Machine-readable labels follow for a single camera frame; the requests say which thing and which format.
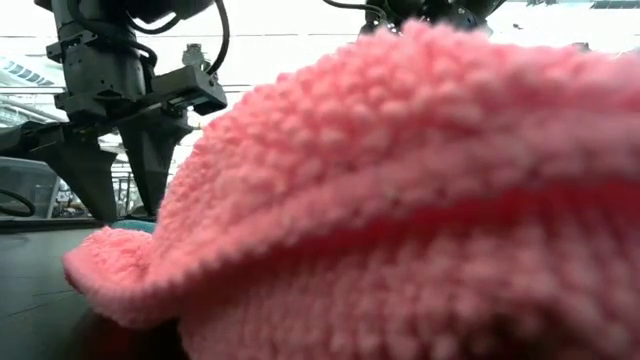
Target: pink knit hat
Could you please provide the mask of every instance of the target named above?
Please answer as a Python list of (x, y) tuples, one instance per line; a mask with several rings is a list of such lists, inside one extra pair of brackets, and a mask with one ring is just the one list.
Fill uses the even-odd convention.
[(64, 257), (193, 360), (639, 359), (640, 59), (408, 24), (247, 94)]

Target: black cable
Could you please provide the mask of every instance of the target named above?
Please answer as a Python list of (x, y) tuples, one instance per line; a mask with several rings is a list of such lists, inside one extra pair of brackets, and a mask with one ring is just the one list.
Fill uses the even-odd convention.
[(9, 216), (16, 216), (16, 217), (32, 217), (33, 215), (36, 214), (36, 206), (24, 196), (20, 194), (16, 194), (13, 191), (3, 190), (3, 189), (0, 189), (0, 194), (6, 195), (14, 200), (17, 200), (27, 208), (27, 211), (19, 211), (19, 210), (8, 209), (0, 205), (0, 213), (6, 214)]
[(140, 25), (138, 25), (135, 21), (133, 21), (133, 18), (131, 16), (129, 16), (129, 26), (131, 26), (132, 29), (134, 29), (135, 31), (145, 34), (145, 35), (159, 35), (162, 33), (165, 33), (171, 29), (173, 29), (176, 25), (178, 25), (178, 23), (180, 23), (180, 18), (177, 16), (174, 16), (173, 18), (171, 18), (171, 20), (169, 20), (166, 24), (155, 28), (155, 29), (147, 29), (144, 28)]
[(222, 23), (222, 44), (220, 45), (218, 57), (216, 57), (213, 64), (211, 64), (211, 66), (206, 70), (208, 75), (213, 75), (220, 69), (224, 59), (227, 57), (227, 52), (229, 52), (229, 43), (231, 42), (229, 15), (227, 14), (227, 8), (224, 6), (224, 1), (216, 0), (216, 7), (218, 8), (220, 22)]
[(158, 64), (158, 55), (148, 46), (140, 44), (137, 41), (133, 41), (131, 39), (127, 39), (123, 36), (110, 36), (106, 34), (100, 26), (98, 26), (95, 22), (87, 19), (80, 11), (80, 0), (67, 0), (67, 7), (69, 8), (69, 14), (73, 21), (77, 22), (80, 26), (82, 26), (85, 30), (91, 31), (92, 33), (109, 40), (116, 45), (121, 45), (127, 48), (134, 48), (140, 51), (147, 53), (147, 57), (144, 58), (145, 61), (151, 67), (155, 67)]
[(333, 7), (337, 7), (340, 9), (353, 9), (353, 10), (364, 10), (376, 13), (378, 15), (378, 21), (380, 23), (387, 22), (387, 14), (381, 8), (369, 4), (344, 4), (334, 0), (322, 0), (326, 4), (331, 5)]

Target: knitted texture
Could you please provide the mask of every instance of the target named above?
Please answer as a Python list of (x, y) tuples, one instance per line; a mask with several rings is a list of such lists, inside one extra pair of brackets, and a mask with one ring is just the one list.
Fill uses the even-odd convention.
[(408, 24), (212, 122), (153, 235), (64, 257), (205, 359), (640, 358), (640, 60)]

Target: robotic arm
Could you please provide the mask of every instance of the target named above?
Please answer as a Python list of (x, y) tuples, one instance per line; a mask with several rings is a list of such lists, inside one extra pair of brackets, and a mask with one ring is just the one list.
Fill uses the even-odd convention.
[[(460, 30), (475, 30), (486, 26), (486, 18), (506, 0), (366, 0), (358, 8), (367, 10), (360, 34), (366, 35), (379, 26), (400, 31), (402, 23), (414, 18), (429, 23), (446, 22)], [(333, 0), (329, 5), (340, 6)]]
[[(227, 100), (216, 71), (229, 44), (224, 3), (216, 1), (223, 23), (223, 44), (207, 68), (185, 66), (154, 72), (158, 58), (137, 42), (134, 30), (159, 34), (204, 11), (213, 0), (35, 0), (55, 17), (59, 42), (47, 57), (61, 63), (66, 91), (55, 97), (69, 122), (27, 123), (0, 132), (0, 155), (46, 162), (80, 197), (92, 215), (116, 219), (111, 181), (115, 154), (102, 151), (98, 137), (118, 132), (146, 211), (154, 216), (164, 195), (175, 146), (192, 129), (187, 111), (208, 115)], [(170, 14), (158, 29), (153, 23)]]

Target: black robotic gripper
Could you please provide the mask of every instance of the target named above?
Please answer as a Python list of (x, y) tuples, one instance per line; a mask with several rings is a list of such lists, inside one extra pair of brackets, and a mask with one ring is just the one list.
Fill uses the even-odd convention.
[(0, 156), (46, 162), (96, 219), (111, 222), (118, 215), (111, 180), (116, 154), (101, 150), (98, 138), (119, 133), (145, 209), (155, 216), (174, 149), (192, 131), (188, 110), (207, 115), (226, 108), (227, 100), (199, 67), (156, 75), (151, 56), (131, 46), (137, 39), (129, 21), (132, 14), (153, 22), (171, 12), (186, 19), (212, 0), (82, 0), (89, 30), (72, 16), (72, 1), (35, 3), (55, 17), (59, 41), (47, 56), (63, 66), (66, 91), (55, 104), (70, 121), (0, 129)]

